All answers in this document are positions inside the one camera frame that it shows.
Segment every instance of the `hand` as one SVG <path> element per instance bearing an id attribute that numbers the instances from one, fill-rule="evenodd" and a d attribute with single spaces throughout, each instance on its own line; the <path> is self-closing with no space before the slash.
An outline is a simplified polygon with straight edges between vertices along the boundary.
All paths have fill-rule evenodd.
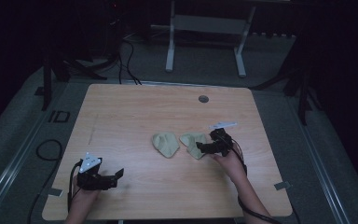
<path id="1" fill-rule="evenodd" d="M 87 214 L 91 210 L 92 205 L 98 198 L 100 190 L 85 190 L 79 189 L 77 186 L 77 176 L 73 178 L 74 197 L 71 203 L 71 210 L 65 220 L 66 224 L 80 224 L 83 223 Z"/>
<path id="2" fill-rule="evenodd" d="M 237 145 L 234 145 L 234 150 L 240 155 L 241 152 L 238 149 Z M 230 177 L 231 181 L 234 184 L 239 183 L 239 181 L 242 181 L 246 177 L 246 173 L 243 169 L 242 161 L 237 157 L 234 151 L 232 149 L 228 152 L 228 154 L 225 157 L 211 154 L 210 155 L 215 161 L 217 161 L 220 166 L 225 170 L 226 174 Z"/>

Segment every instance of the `wooden table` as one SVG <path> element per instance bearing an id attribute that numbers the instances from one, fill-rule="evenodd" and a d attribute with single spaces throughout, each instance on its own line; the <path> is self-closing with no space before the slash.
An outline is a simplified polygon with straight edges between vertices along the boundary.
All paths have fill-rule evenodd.
<path id="1" fill-rule="evenodd" d="M 199 97 L 206 95 L 208 103 Z M 248 89 L 194 86 L 90 85 L 43 210 L 47 220 L 67 216 L 66 193 L 72 167 L 86 152 L 102 157 L 101 175 L 124 168 L 117 188 L 105 190 L 89 219 L 160 219 L 241 217 L 237 192 L 210 157 L 194 159 L 186 146 L 167 159 L 155 150 L 152 135 L 205 133 L 218 121 L 241 146 L 248 176 L 273 216 L 292 209 L 252 93 Z"/>

